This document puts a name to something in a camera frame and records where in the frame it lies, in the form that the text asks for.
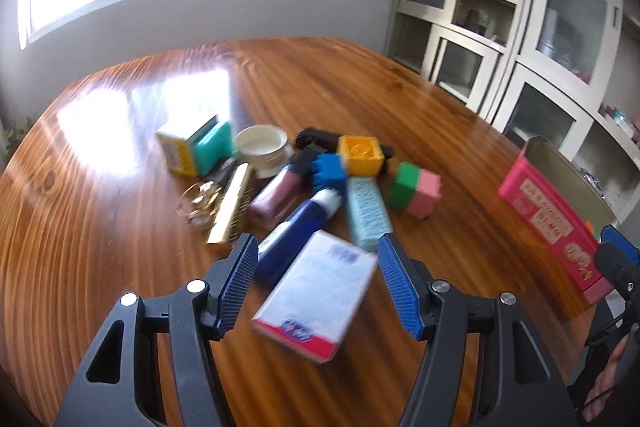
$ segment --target box on shelf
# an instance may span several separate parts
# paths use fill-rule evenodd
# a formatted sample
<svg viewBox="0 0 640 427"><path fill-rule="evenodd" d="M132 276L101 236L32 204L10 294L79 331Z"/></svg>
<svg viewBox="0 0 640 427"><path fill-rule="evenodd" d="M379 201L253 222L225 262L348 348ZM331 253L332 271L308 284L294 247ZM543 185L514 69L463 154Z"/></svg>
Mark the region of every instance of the box on shelf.
<svg viewBox="0 0 640 427"><path fill-rule="evenodd" d="M617 223L616 216L555 147L541 137L530 139L498 193L545 240L591 304L611 291L593 256L596 237Z"/></svg>

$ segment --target pink block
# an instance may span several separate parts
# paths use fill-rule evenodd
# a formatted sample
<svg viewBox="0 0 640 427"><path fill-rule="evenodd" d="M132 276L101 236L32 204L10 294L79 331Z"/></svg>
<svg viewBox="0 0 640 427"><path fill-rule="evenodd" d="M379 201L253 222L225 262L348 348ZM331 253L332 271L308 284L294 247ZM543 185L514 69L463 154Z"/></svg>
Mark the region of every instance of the pink block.
<svg viewBox="0 0 640 427"><path fill-rule="evenodd" d="M414 197L406 211L418 219L424 219L433 212L439 199L440 176L431 171L421 169Z"/></svg>

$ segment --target yellow box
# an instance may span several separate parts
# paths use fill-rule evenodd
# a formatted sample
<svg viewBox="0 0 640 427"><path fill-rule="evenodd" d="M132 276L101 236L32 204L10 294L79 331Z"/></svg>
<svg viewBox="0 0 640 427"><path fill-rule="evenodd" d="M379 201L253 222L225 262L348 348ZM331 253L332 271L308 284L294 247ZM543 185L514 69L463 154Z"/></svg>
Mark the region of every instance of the yellow box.
<svg viewBox="0 0 640 427"><path fill-rule="evenodd" d="M385 162L380 144L372 136L340 136L338 154L350 176L377 176Z"/></svg>
<svg viewBox="0 0 640 427"><path fill-rule="evenodd" d="M214 112L194 110L169 120L158 129L156 139L164 153L167 169L182 176L197 176L191 147L217 123L218 116Z"/></svg>

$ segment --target lip gloss tube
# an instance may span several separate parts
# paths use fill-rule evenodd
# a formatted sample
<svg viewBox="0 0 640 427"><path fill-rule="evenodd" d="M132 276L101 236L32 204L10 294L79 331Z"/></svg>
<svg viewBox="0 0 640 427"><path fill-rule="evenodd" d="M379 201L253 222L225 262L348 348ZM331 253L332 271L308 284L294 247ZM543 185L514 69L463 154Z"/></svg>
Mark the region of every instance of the lip gloss tube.
<svg viewBox="0 0 640 427"><path fill-rule="evenodd" d="M274 225L290 209L305 184L310 182L311 164L324 152L314 144L305 147L251 202L250 217L263 225Z"/></svg>

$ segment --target wooden table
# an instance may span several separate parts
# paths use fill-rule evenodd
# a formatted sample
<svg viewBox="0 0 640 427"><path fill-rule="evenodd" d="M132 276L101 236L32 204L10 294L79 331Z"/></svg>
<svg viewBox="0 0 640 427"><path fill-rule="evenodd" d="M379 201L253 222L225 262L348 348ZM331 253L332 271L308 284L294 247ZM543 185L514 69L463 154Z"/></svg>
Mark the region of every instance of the wooden table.
<svg viewBox="0 0 640 427"><path fill-rule="evenodd" d="M453 97L395 62L340 39L222 42L92 74L38 120L0 181L0 363L44 423L116 300L174 292L225 250L175 213L190 180L170 175L153 133L169 116L215 107L236 132L272 123L374 135L401 160L441 174L443 198L418 221L391 213L411 257L466 293L514 292L566 375L591 311L545 245L497 194L516 148ZM344 211L330 232L348 238ZM316 365L250 326L266 293L252 285L214 355L239 426L395 426L424 344L401 328L376 273L336 357ZM472 397L468 343L455 425ZM180 425L161 343L170 425Z"/></svg>

